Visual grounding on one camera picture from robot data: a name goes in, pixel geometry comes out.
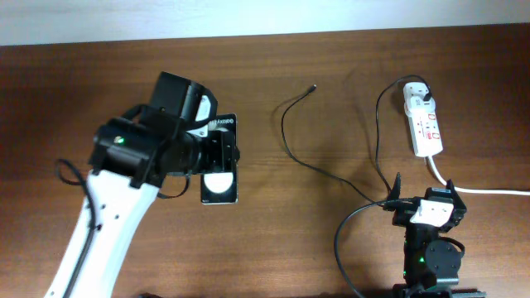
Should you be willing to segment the black smartphone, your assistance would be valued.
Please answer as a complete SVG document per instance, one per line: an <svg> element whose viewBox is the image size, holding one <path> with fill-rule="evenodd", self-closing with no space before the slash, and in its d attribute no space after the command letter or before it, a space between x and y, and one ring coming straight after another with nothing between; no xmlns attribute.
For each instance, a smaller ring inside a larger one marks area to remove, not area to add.
<svg viewBox="0 0 530 298"><path fill-rule="evenodd" d="M202 204L236 204L239 199L237 147L237 116L235 113L219 115L209 123L206 138L205 173L200 177Z"/></svg>

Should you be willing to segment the white power strip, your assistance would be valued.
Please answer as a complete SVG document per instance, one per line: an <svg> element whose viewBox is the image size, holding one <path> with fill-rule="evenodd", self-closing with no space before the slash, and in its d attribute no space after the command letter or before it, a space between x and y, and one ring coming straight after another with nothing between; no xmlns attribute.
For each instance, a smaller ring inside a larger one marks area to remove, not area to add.
<svg viewBox="0 0 530 298"><path fill-rule="evenodd" d="M415 156L428 157L442 152L440 128L435 112L406 111Z"/></svg>

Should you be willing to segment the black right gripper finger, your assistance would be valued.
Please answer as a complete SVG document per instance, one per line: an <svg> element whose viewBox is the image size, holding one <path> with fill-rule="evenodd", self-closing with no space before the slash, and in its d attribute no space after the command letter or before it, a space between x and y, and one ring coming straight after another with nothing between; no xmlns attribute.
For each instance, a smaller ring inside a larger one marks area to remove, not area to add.
<svg viewBox="0 0 530 298"><path fill-rule="evenodd" d="M455 185L452 182L452 180L446 181L446 189L450 192L450 197L453 200L453 204L455 207L464 207L465 204L463 200L461 199L460 195L456 191Z"/></svg>
<svg viewBox="0 0 530 298"><path fill-rule="evenodd" d="M393 187L389 193L389 199L391 201L400 199L400 193L401 193L401 174L398 172L396 174Z"/></svg>

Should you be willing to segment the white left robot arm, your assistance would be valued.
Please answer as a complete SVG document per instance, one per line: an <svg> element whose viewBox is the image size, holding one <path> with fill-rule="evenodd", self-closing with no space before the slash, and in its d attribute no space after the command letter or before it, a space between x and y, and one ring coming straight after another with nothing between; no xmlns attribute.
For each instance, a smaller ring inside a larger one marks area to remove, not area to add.
<svg viewBox="0 0 530 298"><path fill-rule="evenodd" d="M168 176L200 176L202 204L239 200L237 117L219 115L204 85L160 73L150 102L110 119L94 135L83 177L64 159L84 202L48 297L110 297L133 236Z"/></svg>

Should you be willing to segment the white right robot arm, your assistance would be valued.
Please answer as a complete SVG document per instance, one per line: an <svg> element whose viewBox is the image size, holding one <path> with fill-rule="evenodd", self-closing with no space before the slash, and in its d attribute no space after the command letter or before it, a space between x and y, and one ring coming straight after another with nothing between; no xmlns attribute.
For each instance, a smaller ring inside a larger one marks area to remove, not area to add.
<svg viewBox="0 0 530 298"><path fill-rule="evenodd" d="M384 210L393 213L393 225L405 228L403 284L396 284L397 298L486 297L477 289L460 289L459 270L465 245L445 234L458 226L467 208L448 180L444 188L430 187L420 197L402 198L401 176L396 175Z"/></svg>

